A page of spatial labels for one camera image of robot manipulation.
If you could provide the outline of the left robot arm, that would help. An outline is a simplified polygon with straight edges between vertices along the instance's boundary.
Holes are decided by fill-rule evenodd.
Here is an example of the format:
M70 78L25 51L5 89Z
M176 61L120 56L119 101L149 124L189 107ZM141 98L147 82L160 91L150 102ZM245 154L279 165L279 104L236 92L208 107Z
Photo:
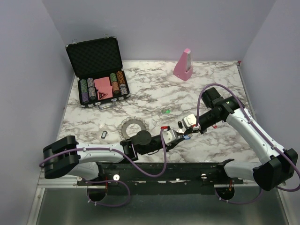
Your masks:
M43 161L39 167L44 169L46 179L60 178L65 175L79 176L93 185L103 182L104 174L98 163L133 164L138 155L163 150L166 153L185 139L183 133L162 127L160 134L152 136L146 130L116 144L82 144L75 136L66 136L43 149Z

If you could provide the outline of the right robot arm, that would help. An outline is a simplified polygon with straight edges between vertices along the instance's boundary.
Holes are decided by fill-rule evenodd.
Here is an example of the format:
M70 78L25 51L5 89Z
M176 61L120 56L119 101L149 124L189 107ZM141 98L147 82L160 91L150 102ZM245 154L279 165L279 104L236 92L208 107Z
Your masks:
M215 88L201 92L199 98L209 109L202 115L190 114L183 118L185 134L205 133L218 122L227 122L248 143L259 163L244 163L232 159L221 163L216 171L218 182L225 184L232 178L255 181L260 188L270 191L277 188L296 172L298 154L287 150L270 137L251 117L248 110L234 96L223 98Z

